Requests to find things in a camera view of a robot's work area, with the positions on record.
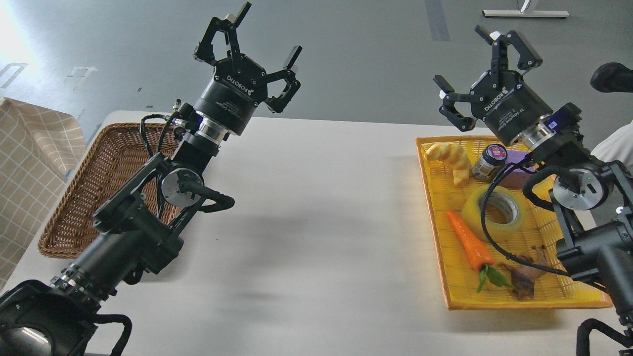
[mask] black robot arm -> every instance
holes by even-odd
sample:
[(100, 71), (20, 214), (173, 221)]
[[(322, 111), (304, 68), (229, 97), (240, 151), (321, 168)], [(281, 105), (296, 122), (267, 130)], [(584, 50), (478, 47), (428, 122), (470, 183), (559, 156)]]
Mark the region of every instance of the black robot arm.
[[(215, 67), (215, 75), (196, 104), (177, 104), (167, 120), (154, 154), (93, 215), (100, 235), (53, 278), (50, 285), (25, 281), (0, 296), (0, 356), (52, 355), (81, 356), (92, 338), (96, 324), (119, 322), (123, 334), (112, 350), (120, 355), (130, 336), (132, 323), (124, 315), (101, 315), (101, 302), (116, 295), (116, 286), (125, 281), (138, 283), (144, 272), (159, 273), (180, 252), (180, 233), (197, 212), (219, 212), (231, 208), (233, 198), (204, 185), (202, 174), (230, 134), (240, 135), (255, 108), (265, 101), (281, 112), (299, 88), (292, 69), (301, 47), (295, 47), (284, 69), (267, 75), (264, 68), (240, 53), (235, 29), (250, 3), (238, 16), (213, 18), (195, 57)], [(230, 49), (222, 60), (215, 59), (211, 44), (216, 32), (223, 32)], [(267, 97), (267, 84), (286, 81), (279, 98)], [(166, 133), (173, 129), (180, 140), (171, 157), (160, 151)], [(153, 153), (146, 143), (150, 155)], [(149, 211), (142, 193), (156, 181), (159, 212)], [(206, 200), (213, 201), (203, 205)], [(164, 223), (160, 206), (166, 202), (180, 208), (179, 214)]]
[[(557, 258), (566, 270), (530, 265), (590, 284), (611, 296), (620, 322), (627, 328), (625, 334), (607, 330), (603, 323), (587, 322), (578, 333), (578, 355), (588, 355), (588, 334), (592, 328), (630, 347), (633, 345), (633, 178), (622, 163), (602, 162), (585, 149), (578, 125), (580, 109), (568, 103), (553, 113), (526, 85), (525, 72), (508, 68), (509, 45), (519, 53), (519, 69), (527, 71), (542, 64), (541, 57), (523, 36), (516, 31), (506, 35), (488, 33), (480, 26), (475, 31), (492, 46), (491, 69), (482, 74), (469, 94), (456, 94), (443, 77), (436, 75), (434, 81), (440, 87), (442, 97), (439, 111), (459, 130), (472, 130), (477, 119), (481, 119), (503, 144), (526, 145), (529, 154), (520, 164), (537, 165), (538, 170), (525, 183), (523, 193), (535, 205), (556, 213), (563, 232), (563, 239), (556, 244)], [(621, 82), (629, 72), (620, 73)], [(473, 117), (464, 117), (454, 108), (458, 101), (470, 103)], [(495, 185), (511, 169), (493, 179), (484, 205)], [(556, 180), (549, 192), (550, 201), (542, 200), (532, 188), (551, 175), (556, 175)], [(575, 211), (600, 206), (614, 187), (624, 197), (617, 216), (607, 224), (586, 231)], [(482, 209), (481, 221), (484, 232), (487, 232), (484, 211)], [(489, 234), (488, 238), (504, 256), (524, 263), (514, 259), (515, 256), (496, 244)]]

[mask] yellow plastic tray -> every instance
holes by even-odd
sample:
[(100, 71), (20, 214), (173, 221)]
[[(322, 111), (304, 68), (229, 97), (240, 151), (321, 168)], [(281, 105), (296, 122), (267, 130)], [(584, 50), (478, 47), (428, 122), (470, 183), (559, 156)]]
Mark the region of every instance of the yellow plastic tray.
[[(534, 299), (519, 301), (509, 288), (499, 288), (486, 282), (481, 293), (476, 293), (479, 280), (477, 271), (468, 264), (463, 247), (446, 217), (446, 210), (461, 212), (470, 193), (487, 183), (471, 178), (462, 188), (453, 186), (450, 167), (441, 161), (428, 162), (423, 152), (438, 142), (456, 142), (463, 147), (471, 162), (476, 162), (484, 148), (491, 143), (500, 143), (494, 136), (444, 136), (419, 137), (416, 140), (422, 180), (427, 195), (430, 219), (433, 228), (437, 262), (444, 290), (446, 306), (456, 309), (550, 309), (550, 308), (607, 308), (613, 306), (608, 295), (584, 283), (574, 282), (568, 277), (547, 273), (536, 281)], [(509, 149), (526, 151), (523, 144)], [(551, 181), (540, 183), (534, 192), (546, 197), (552, 186)], [(527, 216), (525, 224), (509, 240), (499, 243), (505, 250), (515, 255), (529, 255), (536, 259), (531, 246), (546, 247), (552, 267), (563, 269), (556, 259), (556, 241), (562, 232), (556, 215), (535, 207), (520, 190), (513, 191), (517, 199), (523, 201)], [(499, 252), (487, 244), (495, 262), (506, 262)], [(498, 266), (497, 270), (510, 280), (510, 273)]]

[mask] toy carrot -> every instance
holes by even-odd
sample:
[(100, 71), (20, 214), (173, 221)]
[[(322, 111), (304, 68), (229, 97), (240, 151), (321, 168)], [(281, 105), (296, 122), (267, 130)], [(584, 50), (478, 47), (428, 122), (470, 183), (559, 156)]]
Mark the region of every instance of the toy carrot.
[(479, 272), (479, 287), (477, 287), (477, 293), (481, 292), (484, 288), (486, 277), (488, 277), (490, 283), (497, 287), (506, 286), (514, 288), (504, 275), (492, 267), (494, 264), (492, 253), (490, 253), (484, 243), (468, 228), (461, 216), (452, 210), (446, 210), (446, 215), (453, 226), (453, 230), (457, 233), (461, 245), (464, 246), (470, 266)]

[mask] tape roll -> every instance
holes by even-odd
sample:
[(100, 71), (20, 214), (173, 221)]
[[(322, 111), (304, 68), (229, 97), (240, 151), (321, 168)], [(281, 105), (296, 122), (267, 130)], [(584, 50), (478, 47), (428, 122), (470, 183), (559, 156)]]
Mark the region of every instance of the tape roll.
[[(484, 195), (488, 190), (488, 186), (477, 188), (466, 200), (461, 209), (461, 217), (464, 219), (468, 227), (477, 235), (477, 237), (488, 242), (488, 238), (484, 234), (481, 226), (481, 206), (484, 203)], [(512, 234), (519, 230), (525, 222), (525, 206), (517, 199), (510, 190), (498, 186), (488, 199), (488, 207), (497, 208), (504, 217), (504, 224), (491, 221), (486, 217), (486, 228), (493, 240), (502, 242), (512, 237)]]

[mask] brown toy animal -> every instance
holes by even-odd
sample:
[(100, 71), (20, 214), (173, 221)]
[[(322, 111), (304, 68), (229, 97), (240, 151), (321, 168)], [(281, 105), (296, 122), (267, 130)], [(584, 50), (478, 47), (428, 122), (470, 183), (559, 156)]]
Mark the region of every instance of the brown toy animal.
[[(532, 246), (532, 249), (536, 251), (536, 263), (547, 266), (548, 258), (545, 255), (545, 246), (541, 246), (540, 248)], [(530, 256), (519, 255), (519, 257), (528, 262), (534, 262), (534, 259)], [(534, 299), (534, 282), (544, 275), (546, 273), (545, 271), (524, 265), (512, 267), (502, 262), (499, 265), (510, 271), (512, 285), (515, 287), (513, 292), (517, 295), (519, 300), (524, 300), (525, 298)]]

